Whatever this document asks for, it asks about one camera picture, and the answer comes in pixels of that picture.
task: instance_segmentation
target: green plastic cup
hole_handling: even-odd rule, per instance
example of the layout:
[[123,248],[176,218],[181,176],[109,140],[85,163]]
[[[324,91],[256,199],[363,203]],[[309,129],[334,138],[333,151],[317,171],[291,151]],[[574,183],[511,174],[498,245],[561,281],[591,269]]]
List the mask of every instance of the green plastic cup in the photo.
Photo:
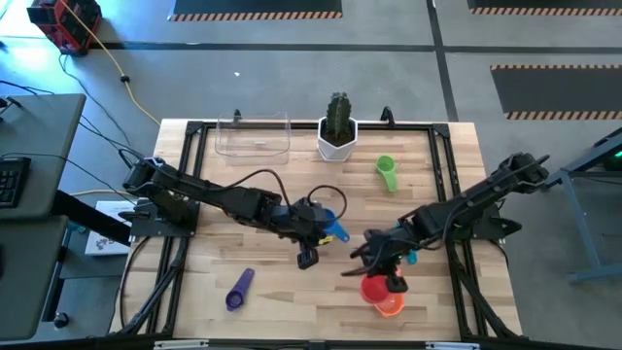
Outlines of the green plastic cup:
[[376,160],[376,170],[385,178],[390,193],[397,191],[396,162],[389,156]]

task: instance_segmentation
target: gray floor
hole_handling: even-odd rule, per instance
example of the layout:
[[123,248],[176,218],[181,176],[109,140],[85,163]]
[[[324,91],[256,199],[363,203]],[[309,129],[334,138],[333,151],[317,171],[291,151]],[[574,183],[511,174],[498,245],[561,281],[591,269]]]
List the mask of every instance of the gray floor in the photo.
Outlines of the gray floor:
[[[41,33],[27,23],[23,6],[28,2],[14,0],[0,19],[0,40],[7,45],[0,52],[1,79],[56,92],[80,92],[78,84],[60,71],[57,50],[45,39],[37,39]],[[259,115],[284,110],[293,119],[314,119],[325,111],[331,92],[344,90],[352,98],[354,117],[361,120],[377,119],[385,105],[402,121],[448,120],[436,54],[432,49],[404,52],[414,50],[408,46],[434,44],[425,0],[343,0],[341,20],[183,23],[166,21],[170,0],[136,0],[132,6],[122,3],[100,0],[106,20],[99,33],[105,42],[337,44],[343,46],[341,50],[365,44],[393,45],[402,51],[113,51],[131,77],[137,99],[159,119],[216,118],[236,108]],[[436,6],[446,46],[480,46],[489,52],[495,47],[622,47],[622,17],[485,17],[471,15],[466,0],[436,0]],[[556,169],[622,126],[614,121],[509,122],[501,112],[491,64],[619,64],[622,49],[618,52],[446,54],[458,118],[476,123],[487,170],[494,170],[507,155],[520,151],[550,154],[547,166]],[[157,127],[131,103],[104,52],[90,51],[85,58],[69,59],[68,67],[110,110],[132,145],[148,154]],[[0,95],[14,93],[20,91],[0,86]],[[107,135],[121,140],[91,101],[86,104],[85,116]],[[106,182],[121,184],[126,169],[108,144],[80,129],[74,145],[72,160]],[[619,228],[614,210],[622,189],[587,182],[578,185],[595,239],[610,244],[603,248],[603,255],[611,261],[620,260],[622,239],[610,236]],[[70,166],[61,187],[68,192],[101,188]],[[92,204],[102,198],[113,197],[94,195],[82,200]],[[506,250],[525,335],[622,348],[622,281],[571,285],[566,280],[567,273],[588,264],[561,189],[512,195],[502,213],[524,225],[521,232],[507,239]],[[85,260],[79,256],[84,250],[81,237],[72,242],[76,256],[66,273],[77,279],[65,287],[61,305],[76,310],[73,321],[77,325],[57,332],[42,326],[36,339],[98,335],[107,330],[122,263]],[[85,279],[95,275],[100,277]],[[92,297],[72,303],[80,294]]]

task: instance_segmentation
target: transparent bin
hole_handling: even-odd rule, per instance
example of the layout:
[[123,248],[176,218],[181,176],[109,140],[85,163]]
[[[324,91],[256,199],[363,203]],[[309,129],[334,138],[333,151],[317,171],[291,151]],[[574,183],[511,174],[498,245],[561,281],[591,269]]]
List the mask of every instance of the transparent bin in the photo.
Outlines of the transparent bin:
[[292,129],[286,112],[273,116],[221,115],[216,153],[227,165],[282,165],[290,161]]

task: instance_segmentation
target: wooden tabletop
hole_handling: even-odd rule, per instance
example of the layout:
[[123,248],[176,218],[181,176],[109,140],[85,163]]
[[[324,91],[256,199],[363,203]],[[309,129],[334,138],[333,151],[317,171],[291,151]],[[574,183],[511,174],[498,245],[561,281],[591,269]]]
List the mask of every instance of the wooden tabletop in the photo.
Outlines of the wooden tabletop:
[[[179,164],[187,120],[164,120],[155,155]],[[485,177],[473,123],[450,123],[451,139],[462,189]],[[215,137],[208,135],[201,178],[226,185],[262,166],[226,166],[216,154]],[[338,186],[348,196],[341,225],[351,235],[348,243],[333,241],[318,248],[320,262],[299,270],[297,244],[276,235],[242,227],[221,211],[203,205],[196,236],[184,273],[175,337],[349,340],[459,339],[451,280],[444,250],[421,251],[418,262],[401,265],[409,285],[405,307],[393,318],[383,318],[359,295],[361,277],[340,272],[360,266],[350,252],[364,243],[366,228],[389,228],[396,218],[437,201],[428,136],[420,131],[360,131],[355,151],[345,163],[322,162],[315,130],[292,130],[290,160],[270,165],[283,179],[292,201],[315,186]],[[439,142],[442,163],[445,156]],[[191,154],[195,154],[196,142]],[[381,154],[397,163],[397,191],[388,193],[374,163]],[[190,169],[193,158],[190,157]],[[278,192],[269,174],[260,174],[244,186]],[[314,198],[325,207],[341,210],[340,197],[328,190]],[[131,267],[124,295],[125,320],[142,305],[154,287],[162,239],[152,239]],[[483,295],[506,322],[520,333],[520,324],[503,255],[485,241],[473,241],[473,255]],[[245,305],[236,312],[225,308],[225,295],[245,268],[256,271]],[[165,295],[159,320],[168,300]],[[466,298],[471,328],[472,303]],[[111,330],[120,327],[115,316]]]

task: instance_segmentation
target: keyboard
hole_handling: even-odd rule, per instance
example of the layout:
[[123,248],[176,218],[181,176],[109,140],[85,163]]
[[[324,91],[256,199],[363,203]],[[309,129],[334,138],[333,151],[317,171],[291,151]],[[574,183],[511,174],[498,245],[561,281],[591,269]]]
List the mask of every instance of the keyboard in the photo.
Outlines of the keyboard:
[[29,157],[0,157],[0,209],[17,207],[29,168]]

